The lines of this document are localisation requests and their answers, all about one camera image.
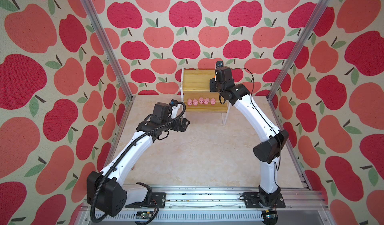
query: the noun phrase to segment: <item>wooden shelf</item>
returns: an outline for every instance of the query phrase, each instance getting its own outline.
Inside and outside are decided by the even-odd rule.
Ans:
[[[184,70],[183,91],[209,92],[209,79],[215,70]]]
[[[198,104],[197,106],[187,106],[186,112],[227,112],[227,104],[220,104],[217,102],[215,105],[212,104]]]

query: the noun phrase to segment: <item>apple wallpaper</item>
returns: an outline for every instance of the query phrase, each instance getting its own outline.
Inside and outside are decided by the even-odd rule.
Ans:
[[[183,66],[214,69],[223,60],[249,69],[253,93],[265,96],[319,0],[105,0],[104,11],[94,1],[132,94],[178,94]],[[317,36],[330,29],[332,15],[324,15]],[[308,59],[303,50],[297,65]],[[252,87],[250,73],[233,73]]]
[[[127,100],[83,11],[0,0],[0,225],[72,225],[114,141]]]
[[[338,225],[384,224],[383,1],[331,0],[306,60],[276,92],[300,165]]]

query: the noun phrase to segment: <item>marble floor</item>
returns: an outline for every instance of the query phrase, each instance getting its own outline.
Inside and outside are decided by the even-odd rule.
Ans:
[[[115,151],[115,156],[132,138],[136,127],[153,111],[156,102],[169,103],[180,96],[137,95]],[[255,97],[258,106],[275,122],[265,97]],[[253,147],[260,140],[246,118],[231,107],[226,126],[221,113],[187,112],[190,125],[185,132],[170,131],[156,140],[136,162],[125,184],[244,186],[260,184],[260,165]],[[286,149],[282,150],[278,173],[281,187],[303,187]]]

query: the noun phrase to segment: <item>black cable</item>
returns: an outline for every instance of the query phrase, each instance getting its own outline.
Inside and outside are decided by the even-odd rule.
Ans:
[[[101,221],[104,220],[104,218],[107,217],[107,214],[104,213],[100,218],[96,218],[95,216],[95,208],[96,208],[96,201],[97,201],[97,198],[99,197],[99,194],[100,194],[100,191],[101,191],[101,187],[103,186],[104,182],[107,180],[108,176],[113,172],[113,170],[118,166],[119,162],[123,159],[123,157],[127,154],[127,152],[133,147],[136,145],[136,143],[142,139],[143,137],[147,136],[147,135],[151,135],[153,132],[163,128],[163,127],[166,127],[168,125],[170,125],[171,123],[173,122],[176,122],[181,116],[183,116],[183,114],[185,113],[185,109],[187,108],[185,103],[183,102],[176,102],[176,103],[173,103],[172,106],[175,106],[177,104],[181,104],[183,105],[183,110],[181,111],[181,113],[175,117],[174,119],[172,119],[171,121],[169,122],[166,122],[165,124],[163,125],[160,125],[158,127],[155,127],[154,129],[146,132],[146,133],[143,133],[142,135],[140,135],[139,137],[137,137],[134,141],[132,141],[129,146],[123,151],[123,153],[118,157],[118,159],[116,160],[116,162],[111,166],[111,168],[104,174],[103,178],[100,180],[99,182],[99,185],[97,186],[96,190],[95,190],[95,193],[93,195],[93,199],[91,201],[91,211],[90,211],[90,217],[91,217],[91,220],[92,222],[94,223],[99,223]]]
[[[152,217],[146,221],[146,222],[135,222],[137,225],[147,225],[148,223],[150,223],[152,220],[154,220],[154,218],[156,217],[156,215],[159,213],[159,206],[156,204],[156,205],[151,205],[151,204],[145,204],[145,203],[140,203],[140,202],[135,202],[135,203],[132,203],[133,205],[138,205],[140,207],[153,207],[155,208],[153,213],[152,213]]]
[[[234,69],[232,69],[232,70],[236,70],[236,69],[245,69],[245,70],[247,70],[247,71],[251,74],[251,76],[252,76],[252,80],[251,80],[251,81],[253,81],[252,92],[251,92],[251,96],[250,96],[251,104],[252,104],[253,108],[259,113],[260,117],[263,118],[264,122],[265,122],[266,124],[268,124],[268,126],[271,128],[271,130],[277,135],[277,133],[275,132],[275,130],[272,128],[272,126],[271,126],[269,123],[267,123],[267,121],[265,120],[265,118],[262,116],[262,114],[257,110],[256,106],[253,104],[253,101],[252,101],[252,94],[253,94],[253,89],[255,88],[255,78],[253,77],[252,72],[251,72],[249,69],[247,69],[247,68],[234,68]]]

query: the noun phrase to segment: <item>robotic arm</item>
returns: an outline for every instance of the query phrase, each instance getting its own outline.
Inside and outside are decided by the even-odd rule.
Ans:
[[[217,62],[216,66],[215,81],[214,83],[211,81],[210,86],[220,93],[220,97],[228,100],[242,112],[262,141],[253,148],[253,153],[260,161],[261,182],[257,198],[253,199],[252,203],[256,202],[261,207],[271,208],[281,196],[280,187],[276,184],[277,164],[281,149],[288,138],[288,132],[280,131],[266,117],[243,84],[235,85],[230,68],[223,67],[222,61]],[[176,116],[181,105],[183,110]],[[94,223],[102,221],[107,215],[116,216],[126,205],[154,207],[151,205],[152,188],[150,186],[137,183],[130,185],[127,190],[123,190],[122,185],[139,157],[156,139],[161,140],[159,136],[163,132],[169,134],[169,130],[184,132],[187,129],[189,121],[182,118],[184,112],[185,104],[176,100],[172,100],[169,104],[156,103],[153,113],[139,123],[131,141],[119,155],[100,173],[93,171],[88,176],[87,202],[91,205],[91,220]],[[95,208],[105,214],[96,218]],[[155,216],[156,213],[153,213],[151,218],[153,219]]]
[[[288,139],[288,132],[281,131],[263,111],[257,106],[250,92],[243,84],[236,84],[232,70],[223,66],[223,61],[216,63],[215,81],[210,82],[211,89],[220,93],[220,98],[228,100],[247,118],[255,129],[262,143],[253,148],[253,153],[260,161],[261,182],[259,186],[258,203],[270,208],[276,204],[280,193],[277,185],[277,170],[280,153]]]

